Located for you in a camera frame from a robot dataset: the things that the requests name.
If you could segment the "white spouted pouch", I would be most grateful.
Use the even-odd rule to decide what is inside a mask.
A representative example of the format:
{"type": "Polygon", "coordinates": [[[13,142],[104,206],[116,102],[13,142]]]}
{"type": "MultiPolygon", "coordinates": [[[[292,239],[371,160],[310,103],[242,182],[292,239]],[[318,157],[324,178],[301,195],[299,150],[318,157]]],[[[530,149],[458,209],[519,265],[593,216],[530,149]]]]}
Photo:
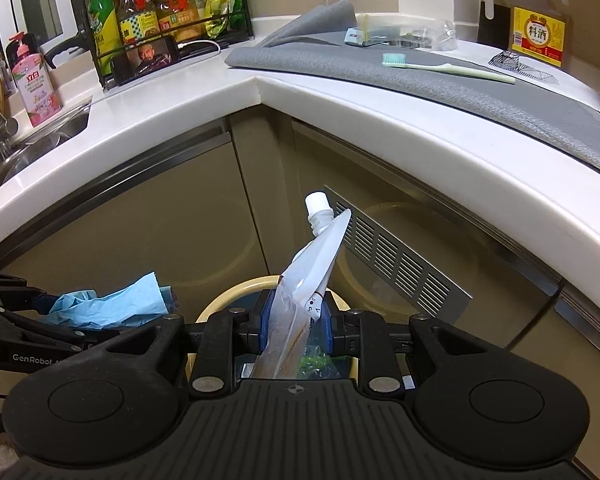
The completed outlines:
{"type": "Polygon", "coordinates": [[[310,329],[322,314],[332,267],[350,220],[350,210],[335,214],[326,194],[304,199],[313,240],[297,252],[280,274],[272,305],[268,343],[253,365],[254,379],[294,379],[306,351],[310,329]]]}

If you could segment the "pale green toothbrush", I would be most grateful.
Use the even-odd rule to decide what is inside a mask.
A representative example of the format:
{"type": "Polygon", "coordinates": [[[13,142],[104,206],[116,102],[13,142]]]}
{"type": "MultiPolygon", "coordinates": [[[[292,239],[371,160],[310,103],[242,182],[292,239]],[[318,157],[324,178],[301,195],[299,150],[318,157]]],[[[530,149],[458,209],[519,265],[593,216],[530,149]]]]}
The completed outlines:
{"type": "Polygon", "coordinates": [[[384,53],[382,55],[381,64],[391,68],[403,68],[404,70],[423,70],[424,72],[490,80],[502,82],[503,84],[514,84],[516,82],[516,79],[512,76],[489,72],[488,70],[478,70],[478,68],[458,66],[450,63],[443,63],[439,65],[407,63],[406,56],[400,53],[384,53]]]}

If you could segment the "light blue tea packet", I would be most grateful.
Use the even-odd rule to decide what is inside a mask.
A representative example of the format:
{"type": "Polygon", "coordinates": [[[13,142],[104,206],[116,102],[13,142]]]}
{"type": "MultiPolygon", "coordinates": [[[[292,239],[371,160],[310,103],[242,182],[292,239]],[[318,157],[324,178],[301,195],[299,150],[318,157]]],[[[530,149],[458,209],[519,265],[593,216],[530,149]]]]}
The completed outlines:
{"type": "Polygon", "coordinates": [[[343,39],[345,44],[355,47],[365,47],[367,42],[367,32],[365,29],[350,27],[343,39]]]}

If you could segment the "clear plastic bag with trash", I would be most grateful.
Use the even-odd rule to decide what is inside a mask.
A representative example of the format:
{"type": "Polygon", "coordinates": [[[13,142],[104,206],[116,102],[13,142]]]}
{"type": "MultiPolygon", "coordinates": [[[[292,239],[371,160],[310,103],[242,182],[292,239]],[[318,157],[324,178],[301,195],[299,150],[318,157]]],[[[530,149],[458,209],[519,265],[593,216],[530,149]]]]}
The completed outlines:
{"type": "Polygon", "coordinates": [[[457,48],[455,25],[450,21],[432,21],[422,24],[373,24],[368,14],[358,19],[362,45],[390,46],[407,49],[452,51],[457,48]]]}

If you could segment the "green cartoon snack bag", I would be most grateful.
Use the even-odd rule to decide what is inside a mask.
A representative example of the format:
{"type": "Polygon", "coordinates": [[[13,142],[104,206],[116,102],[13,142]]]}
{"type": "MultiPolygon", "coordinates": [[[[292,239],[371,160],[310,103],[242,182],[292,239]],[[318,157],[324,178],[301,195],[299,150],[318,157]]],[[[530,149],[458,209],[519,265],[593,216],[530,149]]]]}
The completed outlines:
{"type": "Polygon", "coordinates": [[[304,356],[297,378],[302,380],[339,379],[342,374],[329,356],[304,356]]]}

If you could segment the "blue trash bin cream rim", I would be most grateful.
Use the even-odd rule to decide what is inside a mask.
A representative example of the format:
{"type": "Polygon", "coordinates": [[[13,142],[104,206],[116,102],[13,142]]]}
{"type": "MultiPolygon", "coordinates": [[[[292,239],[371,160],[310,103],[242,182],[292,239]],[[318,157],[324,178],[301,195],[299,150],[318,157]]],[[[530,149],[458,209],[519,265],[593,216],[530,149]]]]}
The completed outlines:
{"type": "MultiPolygon", "coordinates": [[[[251,320],[253,326],[260,327],[260,336],[258,336],[258,341],[260,344],[260,350],[263,350],[268,343],[268,332],[269,329],[273,326],[271,322],[271,313],[272,313],[272,305],[274,304],[275,298],[275,289],[277,283],[279,282],[279,275],[269,275],[269,276],[260,276],[260,278],[253,278],[252,280],[248,280],[242,282],[238,285],[227,289],[225,292],[222,292],[220,296],[217,296],[213,299],[207,307],[204,308],[202,313],[198,315],[196,319],[196,323],[204,323],[208,321],[208,318],[212,314],[219,312],[221,310],[228,310],[229,308],[238,308],[240,307],[239,303],[247,298],[247,296],[256,295],[256,303],[253,304],[253,307],[250,308],[252,311],[252,317],[258,318],[258,320],[251,320]]],[[[333,292],[328,287],[326,288],[325,294],[332,296],[332,303],[335,304],[338,311],[347,311],[350,310],[348,304],[338,295],[336,292],[333,292]]],[[[187,379],[190,378],[192,374],[194,364],[195,364],[196,353],[189,353],[187,355],[187,364],[185,367],[185,373],[187,379]]],[[[356,358],[351,358],[351,364],[345,366],[347,376],[354,380],[358,379],[358,361],[356,358]]]]}

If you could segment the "grey cabinet vent grille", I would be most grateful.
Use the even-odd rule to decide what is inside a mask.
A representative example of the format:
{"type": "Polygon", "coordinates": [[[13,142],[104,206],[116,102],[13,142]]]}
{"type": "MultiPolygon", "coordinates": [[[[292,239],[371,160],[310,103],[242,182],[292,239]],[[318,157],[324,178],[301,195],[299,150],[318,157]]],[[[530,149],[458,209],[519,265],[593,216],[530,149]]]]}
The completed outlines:
{"type": "Polygon", "coordinates": [[[472,299],[465,289],[338,192],[324,192],[335,214],[350,210],[343,245],[352,254],[417,310],[449,324],[460,319],[472,299]]]}

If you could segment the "stainless steel sink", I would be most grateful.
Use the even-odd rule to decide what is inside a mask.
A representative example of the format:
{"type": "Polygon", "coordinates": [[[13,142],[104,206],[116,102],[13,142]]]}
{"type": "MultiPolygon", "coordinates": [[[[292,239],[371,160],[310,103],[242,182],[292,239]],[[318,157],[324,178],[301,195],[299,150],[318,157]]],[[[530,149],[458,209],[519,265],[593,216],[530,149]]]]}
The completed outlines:
{"type": "Polygon", "coordinates": [[[23,169],[82,132],[88,124],[91,101],[84,100],[15,147],[15,151],[0,162],[0,186],[23,169]]]}

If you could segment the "pink soap bottle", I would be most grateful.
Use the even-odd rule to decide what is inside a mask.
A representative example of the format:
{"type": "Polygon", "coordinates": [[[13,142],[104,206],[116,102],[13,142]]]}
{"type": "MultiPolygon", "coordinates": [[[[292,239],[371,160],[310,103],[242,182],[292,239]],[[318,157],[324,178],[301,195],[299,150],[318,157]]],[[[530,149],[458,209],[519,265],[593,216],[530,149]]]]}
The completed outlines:
{"type": "Polygon", "coordinates": [[[6,47],[7,62],[33,127],[41,125],[61,110],[61,100],[50,79],[45,58],[35,38],[17,32],[6,47]]]}

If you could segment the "smartphone playing video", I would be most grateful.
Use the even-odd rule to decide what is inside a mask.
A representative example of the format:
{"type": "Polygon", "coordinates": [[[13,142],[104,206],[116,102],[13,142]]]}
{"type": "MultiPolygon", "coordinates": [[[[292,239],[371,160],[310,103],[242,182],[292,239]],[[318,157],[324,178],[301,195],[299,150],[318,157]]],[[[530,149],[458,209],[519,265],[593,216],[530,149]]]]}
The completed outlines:
{"type": "Polygon", "coordinates": [[[114,82],[121,86],[175,64],[179,59],[174,39],[167,36],[116,54],[111,60],[111,73],[114,82]]]}

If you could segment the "grey cloth mat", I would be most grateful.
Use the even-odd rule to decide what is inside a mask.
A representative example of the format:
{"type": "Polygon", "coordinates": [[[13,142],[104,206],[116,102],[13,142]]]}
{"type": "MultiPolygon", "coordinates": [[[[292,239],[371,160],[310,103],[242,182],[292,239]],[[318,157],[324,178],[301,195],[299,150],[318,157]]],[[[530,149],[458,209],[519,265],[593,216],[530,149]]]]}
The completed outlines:
{"type": "Polygon", "coordinates": [[[508,82],[502,73],[489,78],[444,74],[449,63],[467,70],[469,63],[419,50],[397,48],[404,67],[388,67],[388,47],[349,46],[346,32],[355,26],[353,6],[341,0],[317,6],[273,32],[254,47],[230,52],[227,65],[323,77],[396,91],[496,122],[557,148],[600,172],[600,112],[533,82],[508,82]]]}

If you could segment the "green yellow-capped bottle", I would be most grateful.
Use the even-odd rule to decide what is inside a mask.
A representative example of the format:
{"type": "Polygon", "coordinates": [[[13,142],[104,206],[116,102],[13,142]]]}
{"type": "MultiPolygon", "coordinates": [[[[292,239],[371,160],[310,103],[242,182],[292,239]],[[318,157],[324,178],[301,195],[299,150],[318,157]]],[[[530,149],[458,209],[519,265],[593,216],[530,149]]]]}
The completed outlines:
{"type": "Polygon", "coordinates": [[[114,0],[88,0],[88,14],[100,69],[110,75],[111,60],[122,48],[114,0]]]}

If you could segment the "black white patterned wrapper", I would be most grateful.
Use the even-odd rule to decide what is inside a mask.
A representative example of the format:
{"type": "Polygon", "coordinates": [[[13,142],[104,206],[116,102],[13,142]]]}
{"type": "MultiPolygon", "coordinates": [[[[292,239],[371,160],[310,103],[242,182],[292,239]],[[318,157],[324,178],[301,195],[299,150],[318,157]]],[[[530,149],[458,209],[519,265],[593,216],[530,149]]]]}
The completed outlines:
{"type": "Polygon", "coordinates": [[[490,59],[489,64],[501,70],[507,70],[508,72],[525,76],[535,81],[545,82],[546,84],[559,84],[559,81],[552,74],[524,64],[517,52],[509,50],[501,51],[490,59]]]}

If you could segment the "yellow green snack bag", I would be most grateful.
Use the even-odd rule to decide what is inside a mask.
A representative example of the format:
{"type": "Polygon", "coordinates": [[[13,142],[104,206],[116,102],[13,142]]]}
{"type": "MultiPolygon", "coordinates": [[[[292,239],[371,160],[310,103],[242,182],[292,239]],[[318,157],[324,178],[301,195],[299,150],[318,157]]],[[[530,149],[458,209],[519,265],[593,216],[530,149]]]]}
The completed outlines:
{"type": "Polygon", "coordinates": [[[204,29],[210,39],[219,38],[227,30],[241,30],[246,26],[242,0],[206,0],[204,29]]]}

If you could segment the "dark soy sauce dispenser bottle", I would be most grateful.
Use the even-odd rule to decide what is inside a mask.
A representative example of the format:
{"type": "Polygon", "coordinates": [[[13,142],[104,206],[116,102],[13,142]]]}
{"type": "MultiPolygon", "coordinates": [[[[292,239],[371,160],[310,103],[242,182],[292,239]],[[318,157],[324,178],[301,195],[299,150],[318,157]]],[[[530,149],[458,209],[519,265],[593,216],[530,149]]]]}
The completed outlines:
{"type": "Polygon", "coordinates": [[[506,50],[512,0],[480,0],[478,44],[506,50]]]}

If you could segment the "cooking wine jug yellow label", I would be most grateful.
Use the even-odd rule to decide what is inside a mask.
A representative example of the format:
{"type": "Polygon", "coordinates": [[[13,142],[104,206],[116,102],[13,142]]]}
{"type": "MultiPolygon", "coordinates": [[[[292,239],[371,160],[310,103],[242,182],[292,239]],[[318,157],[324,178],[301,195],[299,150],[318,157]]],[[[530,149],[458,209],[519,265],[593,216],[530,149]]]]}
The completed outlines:
{"type": "Polygon", "coordinates": [[[569,0],[512,0],[509,50],[566,70],[572,18],[569,0]]]}

